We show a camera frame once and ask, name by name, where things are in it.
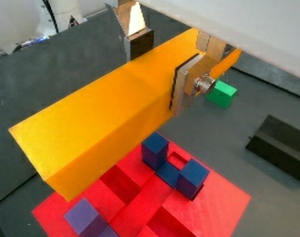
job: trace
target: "green cube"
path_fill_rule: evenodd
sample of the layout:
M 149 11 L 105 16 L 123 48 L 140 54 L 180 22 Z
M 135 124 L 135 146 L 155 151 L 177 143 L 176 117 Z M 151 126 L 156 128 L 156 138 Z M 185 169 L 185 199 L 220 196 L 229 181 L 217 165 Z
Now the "green cube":
M 228 108 L 232 104 L 237 89 L 223 81 L 216 82 L 213 91 L 207 95 L 207 99 L 221 108 Z

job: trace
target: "yellow box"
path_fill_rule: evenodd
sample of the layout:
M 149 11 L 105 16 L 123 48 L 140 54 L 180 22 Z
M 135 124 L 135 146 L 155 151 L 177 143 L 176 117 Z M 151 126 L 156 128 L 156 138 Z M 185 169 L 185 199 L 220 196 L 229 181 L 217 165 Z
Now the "yellow box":
M 196 38 L 191 29 L 10 128 L 44 180 L 66 200 L 173 116 L 176 67 L 197 53 Z M 212 75 L 219 77 L 231 63 L 216 66 Z

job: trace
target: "red platform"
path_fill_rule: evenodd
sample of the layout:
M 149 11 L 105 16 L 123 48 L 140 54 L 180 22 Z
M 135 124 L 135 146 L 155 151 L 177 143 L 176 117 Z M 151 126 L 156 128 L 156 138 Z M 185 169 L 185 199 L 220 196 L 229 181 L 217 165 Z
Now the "red platform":
M 192 155 L 171 142 L 169 155 L 173 152 L 169 160 L 181 168 Z M 54 193 L 33 213 L 49 236 L 77 236 L 64 215 L 85 196 L 124 237 L 232 236 L 251 195 L 209 171 L 205 187 L 191 201 L 143 163 L 139 146 L 73 202 Z

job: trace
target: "gray table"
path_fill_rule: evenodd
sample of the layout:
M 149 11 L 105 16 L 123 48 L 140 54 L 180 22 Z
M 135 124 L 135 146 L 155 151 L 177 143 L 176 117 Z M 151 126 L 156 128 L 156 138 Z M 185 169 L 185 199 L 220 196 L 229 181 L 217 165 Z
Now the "gray table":
M 188 29 L 149 9 L 145 15 L 157 33 L 156 44 Z M 53 192 L 34 175 L 8 128 L 124 65 L 119 30 L 106 13 L 46 44 L 0 58 L 0 162 L 9 162 L 0 170 L 0 229 L 6 236 L 45 236 L 32 210 Z M 160 131 L 252 194 L 235 236 L 300 237 L 300 182 L 244 148 L 268 114 L 300 129 L 300 97 L 235 69 L 224 80 L 240 92 L 232 107 L 223 110 L 200 97 Z

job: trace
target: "blue block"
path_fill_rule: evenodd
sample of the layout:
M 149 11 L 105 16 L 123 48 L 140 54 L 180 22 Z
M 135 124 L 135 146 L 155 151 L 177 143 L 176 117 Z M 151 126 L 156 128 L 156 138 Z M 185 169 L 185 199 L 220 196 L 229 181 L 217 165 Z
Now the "blue block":
M 120 235 L 117 234 L 114 229 L 110 226 L 108 226 L 98 237 L 120 237 Z
M 157 175 L 161 179 L 171 185 L 172 188 L 176 188 L 179 169 L 172 165 L 171 162 L 167 162 L 157 171 Z
M 169 141 L 155 132 L 143 142 L 143 161 L 153 170 L 159 170 L 168 159 Z
M 192 159 L 184 169 L 181 169 L 176 188 L 191 200 L 195 199 L 204 187 L 208 175 L 209 170 L 195 159 Z
M 98 212 L 86 198 L 81 199 L 74 208 L 65 214 L 65 218 L 78 235 L 86 230 L 97 217 Z
M 98 237 L 109 226 L 101 215 L 96 217 L 92 224 L 80 234 L 81 237 Z

